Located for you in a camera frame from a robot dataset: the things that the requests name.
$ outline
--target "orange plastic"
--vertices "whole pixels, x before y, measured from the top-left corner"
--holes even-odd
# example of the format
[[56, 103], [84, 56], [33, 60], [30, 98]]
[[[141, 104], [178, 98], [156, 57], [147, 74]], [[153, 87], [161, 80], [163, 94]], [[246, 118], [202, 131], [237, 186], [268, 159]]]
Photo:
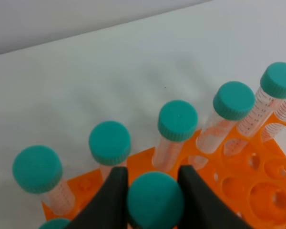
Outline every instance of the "orange plastic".
[[[177, 178], [178, 168], [188, 164], [188, 156], [204, 156], [209, 161], [198, 173], [227, 206], [253, 228], [286, 229], [286, 156], [274, 140], [262, 143], [261, 132], [269, 123], [286, 126], [273, 114], [252, 138], [241, 136], [234, 128], [224, 142], [241, 138], [249, 143], [241, 153], [230, 157], [223, 154], [224, 142], [213, 154], [200, 152], [195, 146], [200, 131], [196, 131], [168, 174]], [[128, 158], [130, 184], [142, 173], [155, 170], [151, 163], [153, 151], [150, 148]], [[68, 183], [76, 195], [76, 206], [64, 217], [73, 219], [98, 191], [102, 177], [96, 169]], [[47, 206], [43, 209], [47, 220], [58, 217]]]

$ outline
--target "centrifuge tube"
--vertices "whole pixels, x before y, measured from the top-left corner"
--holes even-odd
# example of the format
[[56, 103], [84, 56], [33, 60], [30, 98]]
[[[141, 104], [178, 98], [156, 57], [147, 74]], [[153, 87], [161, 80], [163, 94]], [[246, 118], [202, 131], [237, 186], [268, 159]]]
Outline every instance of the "centrifuge tube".
[[45, 222], [39, 229], [65, 229], [69, 223], [68, 219], [56, 218]]
[[[281, 121], [286, 122], [286, 100], [284, 100], [275, 111], [275, 115]], [[280, 123], [270, 123], [266, 125], [262, 131], [262, 141], [266, 142], [273, 139], [283, 128], [284, 125]]]
[[[237, 125], [240, 134], [253, 137], [269, 116], [286, 99], [286, 63], [276, 62], [268, 66], [255, 94], [255, 104], [250, 113]], [[225, 154], [239, 153], [247, 142], [232, 139], [225, 144]]]
[[57, 154], [46, 146], [31, 146], [22, 150], [14, 160], [13, 175], [25, 191], [38, 194], [56, 215], [71, 212], [75, 196], [62, 177]]
[[213, 153], [253, 105], [254, 94], [244, 83], [232, 81], [222, 85], [213, 100], [214, 112], [196, 140], [197, 148], [206, 154]]
[[162, 107], [158, 119], [160, 142], [152, 158], [156, 169], [167, 172], [173, 168], [185, 140], [194, 134], [197, 119], [196, 110], [188, 102], [174, 100]]
[[127, 166], [127, 157], [131, 151], [130, 134], [118, 122], [102, 122], [91, 131], [89, 147], [93, 158], [100, 164], [105, 181], [113, 167]]

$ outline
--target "white wall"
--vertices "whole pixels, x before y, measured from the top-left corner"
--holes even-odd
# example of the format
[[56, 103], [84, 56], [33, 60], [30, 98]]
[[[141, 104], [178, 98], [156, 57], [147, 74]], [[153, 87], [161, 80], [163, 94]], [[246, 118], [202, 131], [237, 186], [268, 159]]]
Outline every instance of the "white wall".
[[206, 0], [0, 0], [0, 54]]

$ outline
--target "clear plastic tube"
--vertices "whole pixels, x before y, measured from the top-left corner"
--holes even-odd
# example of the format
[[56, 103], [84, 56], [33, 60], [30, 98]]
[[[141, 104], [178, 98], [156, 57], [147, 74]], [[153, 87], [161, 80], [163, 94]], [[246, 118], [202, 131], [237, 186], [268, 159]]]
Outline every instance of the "clear plastic tube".
[[64, 178], [51, 191], [40, 194], [40, 197], [52, 212], [58, 216], [68, 214], [75, 205], [75, 196]]
[[214, 111], [197, 137], [197, 148], [205, 154], [214, 153], [235, 124], [236, 121], [226, 120]]
[[100, 164], [100, 171], [102, 174], [103, 181], [107, 179], [113, 167], [127, 167], [127, 160], [115, 166], [104, 166]]
[[180, 154], [184, 142], [173, 142], [165, 137], [160, 137], [160, 142], [155, 148], [153, 166], [163, 172], [171, 170]]
[[188, 163], [193, 166], [194, 169], [199, 170], [205, 167], [205, 165], [208, 163], [208, 159], [204, 156], [200, 155], [192, 155], [188, 157]]
[[[279, 120], [286, 122], [286, 100], [275, 111], [275, 115]], [[284, 125], [280, 123], [268, 124], [262, 131], [262, 141], [266, 142], [273, 139], [283, 128]]]
[[[238, 132], [246, 137], [254, 136], [282, 101], [281, 99], [271, 97], [260, 87], [255, 94], [254, 107], [237, 125]], [[245, 140], [232, 139], [225, 144], [225, 154], [229, 156], [237, 154], [242, 151], [246, 145], [247, 141]]]

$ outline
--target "teal cap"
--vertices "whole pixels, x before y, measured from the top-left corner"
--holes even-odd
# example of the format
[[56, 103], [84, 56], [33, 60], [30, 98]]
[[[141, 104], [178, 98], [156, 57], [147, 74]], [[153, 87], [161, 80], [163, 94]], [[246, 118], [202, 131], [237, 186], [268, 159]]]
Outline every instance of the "teal cap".
[[52, 190], [62, 177], [57, 154], [47, 146], [31, 146], [15, 158], [13, 175], [25, 191], [40, 194]]
[[286, 99], [286, 63], [269, 65], [261, 78], [261, 87], [276, 99]]
[[42, 224], [39, 229], [64, 229], [68, 226], [70, 220], [65, 218], [56, 218]]
[[173, 100], [160, 110], [158, 130], [166, 139], [183, 142], [193, 136], [198, 121], [196, 110], [188, 102]]
[[139, 176], [127, 194], [131, 222], [142, 229], [171, 229], [182, 217], [184, 197], [169, 175], [148, 172]]
[[123, 162], [131, 151], [130, 134], [125, 126], [115, 121], [98, 124], [89, 137], [93, 158], [105, 166]]
[[246, 117], [254, 102], [254, 93], [246, 84], [231, 81], [219, 88], [213, 107], [222, 118], [238, 121]]

